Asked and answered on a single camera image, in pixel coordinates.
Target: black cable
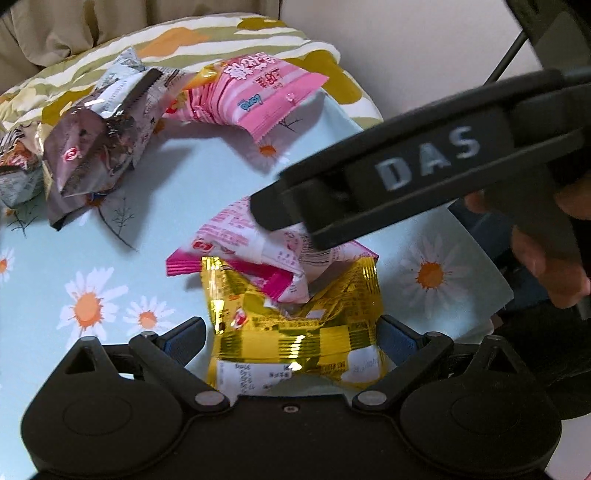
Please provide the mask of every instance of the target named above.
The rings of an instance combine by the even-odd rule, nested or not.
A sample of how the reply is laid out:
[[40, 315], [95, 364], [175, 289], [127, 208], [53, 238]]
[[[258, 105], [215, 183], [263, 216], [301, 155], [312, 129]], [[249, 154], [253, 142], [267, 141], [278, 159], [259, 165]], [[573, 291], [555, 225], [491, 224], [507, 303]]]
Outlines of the black cable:
[[521, 47], [525, 45], [527, 41], [527, 34], [522, 30], [519, 36], [513, 42], [513, 45], [507, 50], [507, 53], [501, 60], [501, 62], [496, 66], [495, 71], [491, 73], [491, 76], [488, 77], [488, 80], [485, 82], [485, 85], [489, 83], [496, 82], [501, 75], [505, 72], [509, 64], [513, 61], [513, 59], [517, 56]]

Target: snack bag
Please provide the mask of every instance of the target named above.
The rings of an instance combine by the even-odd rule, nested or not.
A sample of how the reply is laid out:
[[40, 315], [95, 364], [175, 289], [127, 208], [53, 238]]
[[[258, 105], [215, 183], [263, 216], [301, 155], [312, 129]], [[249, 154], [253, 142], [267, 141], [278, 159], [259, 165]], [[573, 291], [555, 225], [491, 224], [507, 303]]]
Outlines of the snack bag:
[[327, 80], [266, 53], [244, 55], [204, 67], [164, 116], [237, 125], [258, 142]]
[[357, 260], [294, 316], [217, 257], [203, 258], [201, 279], [214, 330], [207, 381], [228, 397], [263, 394], [293, 375], [365, 388], [385, 374], [373, 258]]
[[11, 129], [0, 141], [0, 199], [9, 208], [43, 191], [40, 123]]
[[99, 80], [101, 88], [66, 111], [46, 140], [47, 211], [57, 229], [67, 214], [96, 193], [111, 192], [138, 164], [156, 122], [190, 75], [165, 67], [141, 70], [128, 50], [120, 59]]
[[329, 275], [329, 267], [361, 257], [378, 258], [355, 241], [319, 252], [302, 225], [263, 231], [253, 220], [249, 205], [250, 198], [245, 197], [203, 225], [190, 242], [166, 259], [167, 275], [196, 273], [203, 257], [216, 256], [245, 274], [271, 299], [305, 303], [310, 299], [309, 284], [324, 273]]

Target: tablecloth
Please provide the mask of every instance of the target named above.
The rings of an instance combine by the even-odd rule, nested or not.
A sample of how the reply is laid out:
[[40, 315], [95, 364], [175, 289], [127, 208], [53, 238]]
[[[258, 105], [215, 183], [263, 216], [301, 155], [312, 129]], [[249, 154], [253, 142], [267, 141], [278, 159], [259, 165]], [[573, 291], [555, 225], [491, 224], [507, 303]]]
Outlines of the tablecloth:
[[[159, 25], [51, 67], [4, 96], [2, 125], [33, 119], [54, 124], [129, 45], [136, 45], [146, 63], [191, 70], [262, 50], [330, 80], [265, 137], [264, 145], [272, 148], [262, 150], [234, 127], [164, 121], [121, 188], [89, 205], [60, 232], [44, 218], [43, 196], [2, 212], [0, 475], [5, 480], [33, 474], [20, 441], [20, 418], [77, 338], [96, 335], [105, 343], [124, 343], [142, 330], [163, 333], [193, 316], [206, 318], [199, 276], [167, 278], [165, 259], [206, 220], [268, 185], [285, 166], [381, 120], [369, 97], [338, 66], [333, 46], [310, 41], [283, 23], [237, 14]], [[260, 165], [269, 152], [275, 167], [263, 173]], [[439, 330], [478, 342], [492, 331], [491, 314], [511, 299], [500, 273], [445, 207], [360, 241], [380, 255], [386, 312], [419, 332]], [[207, 358], [197, 360], [190, 367], [202, 374]], [[319, 391], [317, 385], [295, 388]]]

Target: daisy flower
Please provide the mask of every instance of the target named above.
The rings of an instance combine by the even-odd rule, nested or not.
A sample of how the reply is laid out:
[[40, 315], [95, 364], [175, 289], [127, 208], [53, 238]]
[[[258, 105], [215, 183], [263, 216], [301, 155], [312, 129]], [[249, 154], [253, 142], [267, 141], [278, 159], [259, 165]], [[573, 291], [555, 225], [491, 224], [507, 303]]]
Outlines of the daisy flower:
[[127, 331], [127, 335], [129, 336], [135, 336], [140, 332], [145, 332], [147, 330], [162, 335], [176, 327], [175, 323], [162, 320], [163, 318], [172, 315], [174, 310], [166, 310], [166, 302], [163, 301], [158, 303], [156, 297], [152, 297], [150, 303], [148, 303], [146, 297], [142, 297], [139, 304], [133, 301], [131, 302], [130, 307], [131, 308], [127, 309], [127, 314], [129, 316], [123, 318], [125, 323], [133, 324], [133, 327]]
[[67, 349], [70, 349], [78, 338], [86, 335], [97, 336], [101, 342], [106, 342], [107, 333], [103, 322], [114, 322], [115, 314], [119, 310], [111, 300], [128, 292], [125, 285], [105, 290], [105, 285], [114, 270], [114, 268], [94, 269], [86, 278], [78, 272], [76, 279], [66, 284], [66, 292], [74, 303], [61, 309], [60, 323], [57, 328], [59, 330], [66, 326], [73, 326], [66, 343]]
[[252, 143], [247, 152], [246, 159], [257, 170], [269, 171], [278, 162], [287, 161], [287, 143], [278, 134], [264, 136], [257, 143]]
[[423, 303], [429, 319], [433, 317], [436, 301], [448, 309], [450, 302], [462, 301], [467, 295], [457, 280], [467, 277], [471, 270], [454, 264], [459, 251], [460, 245], [455, 245], [449, 252], [444, 252], [440, 235], [434, 245], [423, 237], [423, 249], [411, 246], [412, 259], [400, 262], [408, 270], [400, 277], [400, 282], [405, 285], [402, 294], [411, 297], [411, 307]]
[[14, 268], [14, 249], [6, 249], [0, 255], [0, 283], [10, 280], [10, 272]]

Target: light blue tablecloth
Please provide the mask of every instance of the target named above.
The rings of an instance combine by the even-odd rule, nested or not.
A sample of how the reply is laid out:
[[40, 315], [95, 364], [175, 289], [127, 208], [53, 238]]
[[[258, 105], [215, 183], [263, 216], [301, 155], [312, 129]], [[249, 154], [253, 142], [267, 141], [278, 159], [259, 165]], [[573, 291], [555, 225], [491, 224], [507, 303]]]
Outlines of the light blue tablecloth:
[[[167, 278], [165, 259], [206, 220], [268, 185], [287, 164], [358, 131], [320, 92], [272, 131], [269, 138], [283, 155], [272, 172], [262, 174], [248, 163], [262, 158], [244, 131], [168, 123], [100, 214], [94, 209], [56, 232], [44, 219], [42, 198], [5, 212], [0, 226], [0, 475], [24, 480], [34, 472], [20, 440], [20, 419], [67, 345], [89, 333], [103, 342], [124, 343], [142, 325], [163, 332], [192, 316], [205, 317], [199, 277]], [[490, 316], [512, 297], [500, 273], [445, 207], [360, 241], [380, 255], [386, 312], [418, 332], [439, 330], [479, 342], [492, 331]], [[437, 288], [421, 286], [438, 279], [443, 283]], [[207, 359], [194, 363], [200, 372]]]

